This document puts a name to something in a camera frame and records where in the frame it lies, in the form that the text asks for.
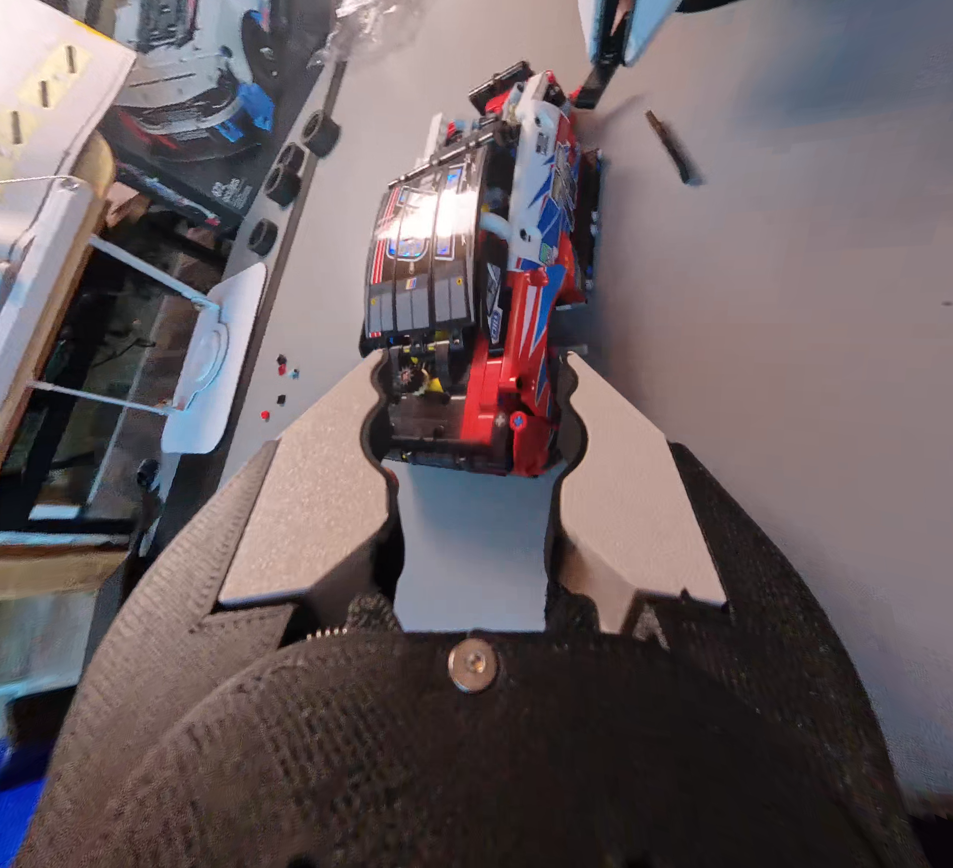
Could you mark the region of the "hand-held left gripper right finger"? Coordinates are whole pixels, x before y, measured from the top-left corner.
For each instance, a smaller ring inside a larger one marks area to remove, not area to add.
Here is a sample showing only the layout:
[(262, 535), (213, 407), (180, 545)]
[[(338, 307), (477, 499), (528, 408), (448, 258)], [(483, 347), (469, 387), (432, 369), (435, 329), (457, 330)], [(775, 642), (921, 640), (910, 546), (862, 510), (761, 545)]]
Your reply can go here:
[(726, 590), (665, 434), (577, 352), (558, 379), (554, 581), (594, 604), (604, 634), (631, 626), (639, 598), (721, 608)]

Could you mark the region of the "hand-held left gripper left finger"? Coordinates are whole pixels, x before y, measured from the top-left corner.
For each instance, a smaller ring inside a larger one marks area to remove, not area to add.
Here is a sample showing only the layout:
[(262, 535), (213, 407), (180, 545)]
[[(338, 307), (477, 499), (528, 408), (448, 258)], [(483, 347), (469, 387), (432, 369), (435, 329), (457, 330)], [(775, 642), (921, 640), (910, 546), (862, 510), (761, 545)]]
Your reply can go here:
[(364, 358), (278, 437), (217, 602), (305, 601), (347, 608), (366, 592), (393, 601), (404, 564), (390, 440), (385, 351)]

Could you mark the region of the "black long lego tile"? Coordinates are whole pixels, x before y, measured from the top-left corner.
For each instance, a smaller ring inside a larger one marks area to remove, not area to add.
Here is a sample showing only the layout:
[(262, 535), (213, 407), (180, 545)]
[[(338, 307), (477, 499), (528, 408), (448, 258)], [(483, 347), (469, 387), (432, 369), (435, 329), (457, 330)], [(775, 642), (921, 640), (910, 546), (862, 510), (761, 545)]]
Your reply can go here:
[(596, 109), (617, 69), (618, 64), (612, 60), (595, 64), (582, 85), (573, 92), (571, 105), (579, 111)]

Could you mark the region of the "red blue lego car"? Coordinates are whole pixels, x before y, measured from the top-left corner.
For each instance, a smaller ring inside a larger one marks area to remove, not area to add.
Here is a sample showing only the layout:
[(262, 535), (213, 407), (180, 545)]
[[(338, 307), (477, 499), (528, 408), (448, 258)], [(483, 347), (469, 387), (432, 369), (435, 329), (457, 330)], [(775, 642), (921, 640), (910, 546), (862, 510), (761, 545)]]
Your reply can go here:
[(554, 73), (513, 64), (435, 115), (375, 216), (359, 351), (388, 354), (388, 458), (540, 476), (556, 461), (555, 312), (587, 303), (602, 152)]

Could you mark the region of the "lego set box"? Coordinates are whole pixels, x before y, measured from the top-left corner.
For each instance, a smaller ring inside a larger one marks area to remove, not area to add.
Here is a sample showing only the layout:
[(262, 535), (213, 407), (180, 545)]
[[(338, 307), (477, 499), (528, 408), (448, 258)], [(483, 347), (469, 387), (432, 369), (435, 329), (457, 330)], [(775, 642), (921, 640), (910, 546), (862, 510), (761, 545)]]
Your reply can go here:
[(100, 130), (118, 177), (238, 225), (318, 77), (332, 0), (40, 0), (136, 53)]

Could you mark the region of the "white book stand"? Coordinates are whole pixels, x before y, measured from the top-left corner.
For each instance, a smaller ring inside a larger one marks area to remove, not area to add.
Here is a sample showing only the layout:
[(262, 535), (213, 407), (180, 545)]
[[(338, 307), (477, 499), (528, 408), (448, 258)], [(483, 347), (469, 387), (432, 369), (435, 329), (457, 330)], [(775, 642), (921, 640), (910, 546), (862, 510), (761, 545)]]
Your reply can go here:
[[(161, 453), (208, 455), (222, 441), (256, 324), (267, 266), (255, 263), (208, 294), (135, 257), (98, 235), (112, 181), (113, 157), (98, 134), (89, 136), (71, 173), (2, 178), (2, 191), (25, 186), (28, 206), (2, 207), (2, 234), (24, 251), (2, 254), (2, 457), (10, 450), (30, 394), (46, 391), (162, 417)], [(65, 320), (92, 252), (187, 300), (197, 310), (182, 371), (171, 399), (148, 405), (67, 388), (42, 379), (54, 338)]]

